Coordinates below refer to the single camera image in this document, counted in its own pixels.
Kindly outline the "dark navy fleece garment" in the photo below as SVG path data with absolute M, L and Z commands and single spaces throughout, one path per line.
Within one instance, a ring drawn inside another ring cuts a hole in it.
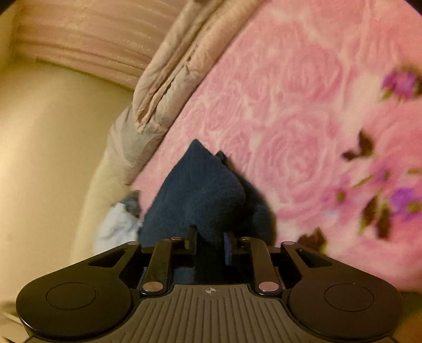
M 178 284 L 221 283 L 235 273 L 230 239 L 250 236 L 271 246 L 275 219 L 257 189 L 228 164 L 193 140 L 168 174 L 139 231 L 143 247 L 161 239 L 197 234 L 194 266 L 176 269 Z

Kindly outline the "pink striped curtain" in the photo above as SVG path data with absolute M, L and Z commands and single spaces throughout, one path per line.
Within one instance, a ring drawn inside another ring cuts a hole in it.
M 22 1 L 17 53 L 133 89 L 184 1 Z

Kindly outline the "light blue cloth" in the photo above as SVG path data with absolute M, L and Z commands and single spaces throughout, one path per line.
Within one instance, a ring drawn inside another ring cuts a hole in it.
M 100 254 L 130 241 L 137 241 L 138 231 L 143 224 L 140 218 L 139 197 L 140 192 L 136 190 L 111 205 L 94 238 L 93 254 Z

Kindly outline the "beige pink folded quilt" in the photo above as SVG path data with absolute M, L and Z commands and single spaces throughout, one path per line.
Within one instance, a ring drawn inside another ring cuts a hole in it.
M 106 155 L 129 185 L 202 80 L 262 1 L 188 1 L 110 128 Z

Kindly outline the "pink rose pattern blanket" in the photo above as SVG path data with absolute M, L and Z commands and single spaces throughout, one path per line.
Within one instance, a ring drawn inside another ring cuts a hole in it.
M 421 97 L 383 83 L 420 70 L 405 1 L 266 1 L 136 178 L 141 207 L 198 139 L 264 196 L 277 241 L 420 291 Z

